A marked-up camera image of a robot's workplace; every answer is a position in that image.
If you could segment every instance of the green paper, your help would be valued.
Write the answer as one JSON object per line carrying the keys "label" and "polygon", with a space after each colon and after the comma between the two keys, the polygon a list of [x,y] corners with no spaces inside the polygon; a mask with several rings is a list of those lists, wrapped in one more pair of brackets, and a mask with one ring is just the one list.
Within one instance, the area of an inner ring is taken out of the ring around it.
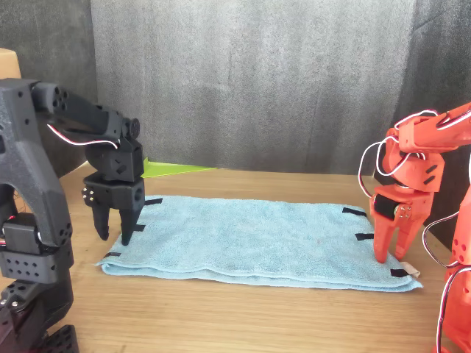
{"label": "green paper", "polygon": [[146,159],[144,160],[144,174],[142,174],[142,177],[161,177],[164,175],[190,173],[192,171],[209,171],[210,169],[217,168],[198,167],[196,165],[149,162],[149,158],[146,157]]}

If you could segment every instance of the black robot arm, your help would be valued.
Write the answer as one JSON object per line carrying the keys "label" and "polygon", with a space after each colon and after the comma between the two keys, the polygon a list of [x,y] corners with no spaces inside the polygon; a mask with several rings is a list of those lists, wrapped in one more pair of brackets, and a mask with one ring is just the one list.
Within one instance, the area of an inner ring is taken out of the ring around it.
{"label": "black robot arm", "polygon": [[[114,208],[127,245],[144,206],[137,120],[55,84],[0,80],[0,269],[16,279],[1,292],[0,352],[79,351],[72,326],[51,337],[46,332],[73,302],[74,258],[67,201],[42,147],[40,123],[69,142],[87,145],[85,156],[97,172],[84,179],[82,195],[102,239],[108,238]],[[15,190],[31,213],[18,213]]]}

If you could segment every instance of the red and white wire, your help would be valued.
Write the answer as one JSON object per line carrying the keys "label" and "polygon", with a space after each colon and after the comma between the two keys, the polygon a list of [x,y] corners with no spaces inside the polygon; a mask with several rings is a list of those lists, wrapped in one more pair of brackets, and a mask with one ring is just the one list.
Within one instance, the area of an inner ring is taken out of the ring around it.
{"label": "red and white wire", "polygon": [[457,118],[455,120],[445,120],[440,127],[437,127],[437,130],[445,130],[448,129],[449,127],[452,127],[453,125],[461,123],[463,120],[466,120],[468,118],[471,118],[471,110],[468,110],[465,112],[460,118]]}
{"label": "red and white wire", "polygon": [[438,112],[437,112],[436,110],[433,110],[433,109],[425,109],[425,110],[423,110],[422,112],[410,114],[409,116],[406,116],[404,119],[399,120],[396,124],[394,124],[394,128],[395,128],[396,130],[398,130],[398,129],[399,129],[399,125],[401,125],[402,123],[406,122],[406,121],[409,120],[410,118],[415,118],[416,116],[421,116],[422,114],[425,114],[425,113],[434,114],[435,116],[438,116]]}
{"label": "red and white wire", "polygon": [[365,158],[365,154],[368,152],[368,150],[371,149],[373,146],[376,146],[379,144],[381,144],[381,142],[372,143],[364,150],[363,155],[361,156],[361,159],[360,159],[360,166],[358,167],[358,184],[360,184],[360,188],[365,193],[365,195],[368,196],[369,198],[372,197],[372,194],[369,193],[368,190],[365,188],[363,180],[361,179],[361,166],[363,165],[363,159]]}
{"label": "red and white wire", "polygon": [[118,149],[118,145],[114,143],[113,141],[108,141],[108,140],[94,140],[94,141],[88,141],[88,142],[75,142],[72,140],[69,140],[66,136],[62,135],[60,132],[58,132],[52,125],[48,124],[48,127],[51,129],[51,131],[56,134],[59,138],[64,140],[66,143],[70,143],[71,145],[74,146],[87,146],[87,145],[92,145],[94,143],[110,143],[113,145],[115,149]]}
{"label": "red and white wire", "polygon": [[432,257],[432,259],[435,260],[436,263],[438,263],[439,265],[445,267],[445,268],[453,268],[453,267],[456,267],[457,265],[459,265],[459,262],[458,261],[455,261],[454,263],[451,263],[449,265],[445,265],[442,261],[440,261],[438,259],[438,257],[430,250],[430,248],[428,247],[428,244],[427,244],[427,232],[428,230],[433,227],[435,224],[438,224],[438,223],[442,223],[444,221],[448,221],[449,219],[451,218],[454,218],[456,217],[457,215],[459,214],[459,211],[455,212],[454,214],[452,215],[449,215],[447,217],[444,217],[442,219],[439,219],[438,221],[434,221],[432,223],[430,223],[429,225],[426,226],[426,228],[424,229],[423,233],[422,233],[422,243],[424,245],[424,248],[426,250],[426,252]]}

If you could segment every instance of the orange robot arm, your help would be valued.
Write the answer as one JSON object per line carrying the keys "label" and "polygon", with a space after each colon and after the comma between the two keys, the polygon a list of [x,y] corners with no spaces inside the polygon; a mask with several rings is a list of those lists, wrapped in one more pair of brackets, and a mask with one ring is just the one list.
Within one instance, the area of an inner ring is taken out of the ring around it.
{"label": "orange robot arm", "polygon": [[[425,219],[430,215],[433,195],[439,191],[445,162],[440,155],[471,144],[471,104],[437,116],[411,116],[390,129],[386,136],[383,175],[392,175],[395,185],[380,186],[370,199],[375,219],[374,251],[386,261],[392,233],[399,228],[395,257],[401,259]],[[447,336],[471,353],[471,188],[462,201],[453,237],[450,265],[445,280],[447,297],[442,299],[440,319]],[[451,278],[457,271],[466,272]],[[441,329],[437,333],[440,347]]]}

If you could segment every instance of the cardboard box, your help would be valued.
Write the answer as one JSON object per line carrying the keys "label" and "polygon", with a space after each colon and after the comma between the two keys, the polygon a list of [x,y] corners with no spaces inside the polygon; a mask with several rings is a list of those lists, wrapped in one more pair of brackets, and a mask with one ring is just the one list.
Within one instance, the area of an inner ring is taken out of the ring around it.
{"label": "cardboard box", "polygon": [[20,65],[13,50],[0,48],[0,79],[20,79]]}

